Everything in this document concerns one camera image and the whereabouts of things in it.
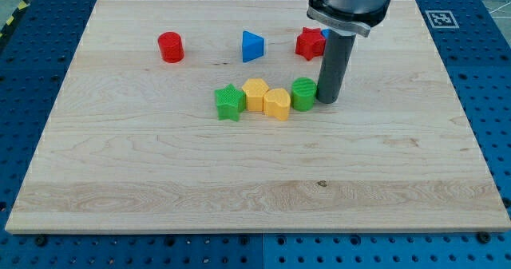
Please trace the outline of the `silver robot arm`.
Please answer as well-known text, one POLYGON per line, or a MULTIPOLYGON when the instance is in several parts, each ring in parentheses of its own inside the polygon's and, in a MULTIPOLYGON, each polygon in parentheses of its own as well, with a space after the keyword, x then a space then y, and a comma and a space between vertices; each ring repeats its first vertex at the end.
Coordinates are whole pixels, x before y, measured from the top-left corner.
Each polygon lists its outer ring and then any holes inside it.
POLYGON ((307 16, 337 34, 368 37, 386 16, 390 0, 308 0, 307 16))

